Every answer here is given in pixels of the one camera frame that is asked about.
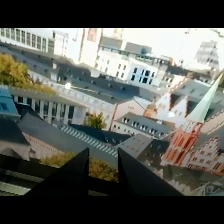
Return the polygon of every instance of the green spire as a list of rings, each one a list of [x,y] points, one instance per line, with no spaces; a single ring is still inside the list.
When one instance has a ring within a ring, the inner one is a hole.
[[[209,110],[212,99],[222,79],[223,73],[219,75],[216,81],[211,85],[208,92],[204,95],[194,110],[187,116],[188,120],[204,123],[205,116]]]

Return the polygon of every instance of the church steeple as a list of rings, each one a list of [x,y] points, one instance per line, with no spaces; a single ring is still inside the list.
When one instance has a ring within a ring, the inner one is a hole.
[[[195,109],[187,116],[190,121],[204,123],[206,114],[209,110],[213,97],[215,96],[216,90],[219,86],[220,80],[223,74],[221,73],[216,81],[209,88],[208,92],[204,95],[201,101],[197,104]]]
[[[185,123],[176,131],[171,139],[169,148],[162,158],[161,165],[187,165],[187,155],[198,139],[205,116],[209,110],[222,76],[221,73],[195,109],[187,116]]]

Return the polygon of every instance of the red church tower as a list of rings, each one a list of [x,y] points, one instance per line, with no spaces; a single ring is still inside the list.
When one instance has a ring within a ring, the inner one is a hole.
[[[180,126],[171,139],[170,146],[162,157],[161,165],[171,164],[185,166],[188,153],[198,139],[205,116],[219,86],[222,74],[216,79],[195,109],[187,116],[186,122]]]

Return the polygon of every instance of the tree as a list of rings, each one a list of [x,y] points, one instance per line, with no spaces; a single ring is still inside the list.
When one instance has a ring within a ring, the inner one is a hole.
[[[57,153],[41,159],[40,163],[48,166],[61,167],[75,156],[76,154],[73,152]],[[118,182],[118,170],[102,160],[90,158],[89,175],[107,181]]]
[[[98,115],[96,115],[96,113],[90,114],[85,121],[85,125],[100,130],[105,128],[106,123],[103,120],[103,113],[100,113]]]
[[[0,54],[0,84],[55,94],[52,88],[35,83],[28,74],[28,67],[7,54]]]

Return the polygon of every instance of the green tree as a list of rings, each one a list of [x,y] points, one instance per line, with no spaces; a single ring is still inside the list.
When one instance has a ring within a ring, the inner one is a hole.
[[[55,94],[52,88],[35,83],[28,74],[28,67],[7,54],[0,54],[0,84]]]
[[[85,125],[100,130],[105,128],[106,123],[103,120],[103,113],[100,113],[98,115],[96,115],[96,113],[90,114],[85,121]]]
[[[61,167],[74,156],[76,154],[73,152],[58,153],[51,157],[41,159],[40,163],[48,166]],[[107,181],[118,182],[118,170],[102,160],[90,158],[89,175]]]

